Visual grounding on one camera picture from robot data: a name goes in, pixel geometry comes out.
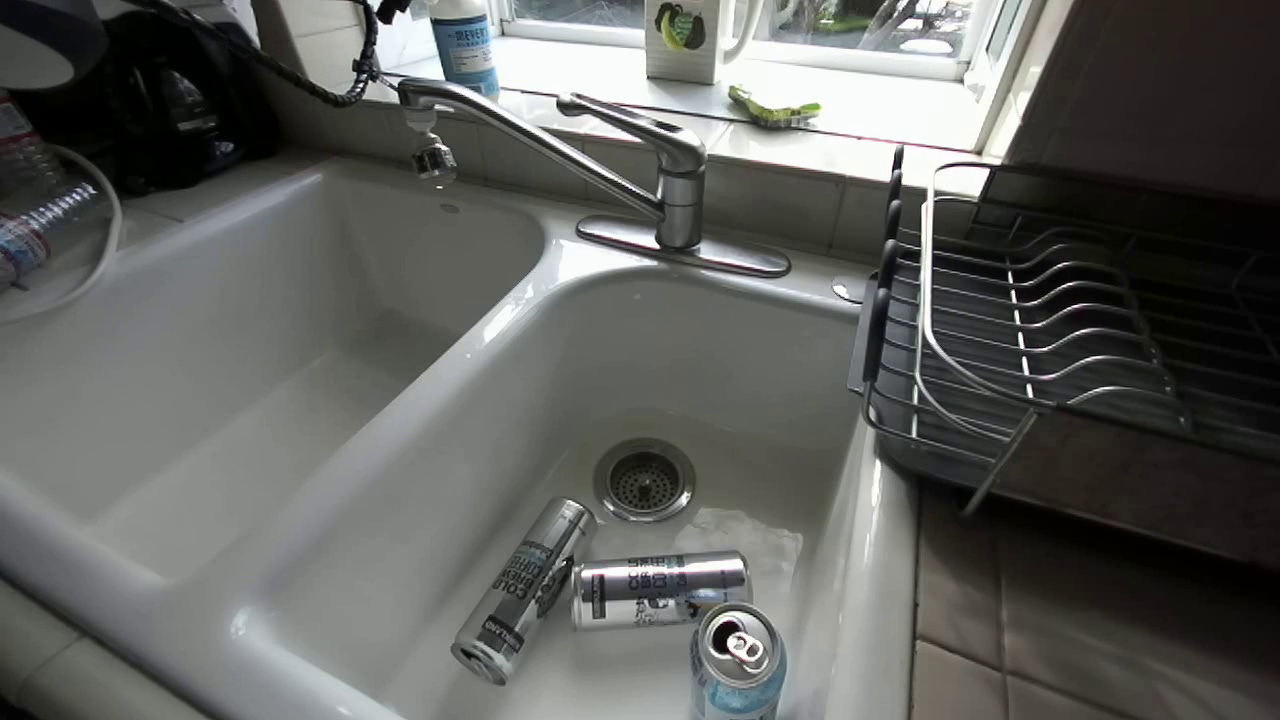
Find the drain strainer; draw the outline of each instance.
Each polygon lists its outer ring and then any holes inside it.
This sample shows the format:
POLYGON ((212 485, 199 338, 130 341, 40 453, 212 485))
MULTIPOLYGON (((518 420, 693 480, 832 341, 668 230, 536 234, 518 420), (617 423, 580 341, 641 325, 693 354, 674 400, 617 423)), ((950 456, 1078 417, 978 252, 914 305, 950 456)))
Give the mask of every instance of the drain strainer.
POLYGON ((674 443, 629 440, 598 456, 596 497, 621 519, 657 525, 693 506, 693 465, 674 443))

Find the sink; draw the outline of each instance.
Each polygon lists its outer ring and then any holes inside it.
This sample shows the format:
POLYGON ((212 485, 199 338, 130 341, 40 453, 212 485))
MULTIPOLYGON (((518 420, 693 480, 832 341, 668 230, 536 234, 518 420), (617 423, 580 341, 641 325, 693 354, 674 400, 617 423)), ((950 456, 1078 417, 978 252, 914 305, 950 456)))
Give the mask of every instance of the sink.
POLYGON ((693 717, 693 626, 558 605, 507 688, 447 657, 576 497, 588 561, 746 555, 783 717, 904 717, 912 497, 844 391, 848 266, 707 275, 576 240, 583 214, 275 160, 142 234, 2 333, 0 571, 212 717, 693 717), (598 506, 630 440, 687 460, 682 512, 598 506))
POLYGON ((286 175, 7 327, 0 497, 153 584, 285 506, 545 248, 530 216, 386 175, 286 175))

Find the dish drying rack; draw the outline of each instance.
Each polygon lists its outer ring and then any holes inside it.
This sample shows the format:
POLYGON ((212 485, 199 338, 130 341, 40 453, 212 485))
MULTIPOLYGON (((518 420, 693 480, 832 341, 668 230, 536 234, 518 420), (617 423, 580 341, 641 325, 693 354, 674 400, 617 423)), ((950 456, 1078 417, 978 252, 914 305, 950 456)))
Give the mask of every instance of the dish drying rack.
POLYGON ((853 378, 884 460, 1280 567, 1276 209, 974 160, 904 205, 894 151, 853 378))

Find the window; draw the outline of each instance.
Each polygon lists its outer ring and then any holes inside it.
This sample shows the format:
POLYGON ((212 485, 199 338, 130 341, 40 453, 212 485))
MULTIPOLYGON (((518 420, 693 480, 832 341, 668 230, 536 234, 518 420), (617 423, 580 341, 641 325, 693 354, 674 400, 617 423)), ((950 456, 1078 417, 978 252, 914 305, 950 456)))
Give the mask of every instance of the window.
MULTIPOLYGON (((641 44, 642 0, 498 0, 503 38, 641 44)), ((753 54, 781 65, 962 81, 1031 0, 761 0, 753 54)), ((726 0, 737 28, 753 0, 726 0)))

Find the beer can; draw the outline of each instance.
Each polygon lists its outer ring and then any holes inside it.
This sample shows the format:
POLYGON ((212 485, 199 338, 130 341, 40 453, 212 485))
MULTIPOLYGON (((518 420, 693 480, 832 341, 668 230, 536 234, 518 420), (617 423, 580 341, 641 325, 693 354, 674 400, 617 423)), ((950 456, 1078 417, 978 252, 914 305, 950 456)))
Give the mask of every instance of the beer can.
POLYGON ((630 555, 580 564, 572 584, 576 627, 682 626, 712 605, 746 605, 741 551, 630 555))
POLYGON ((744 605, 712 607, 693 633, 693 682, 705 720, 776 720, 787 654, 744 605))

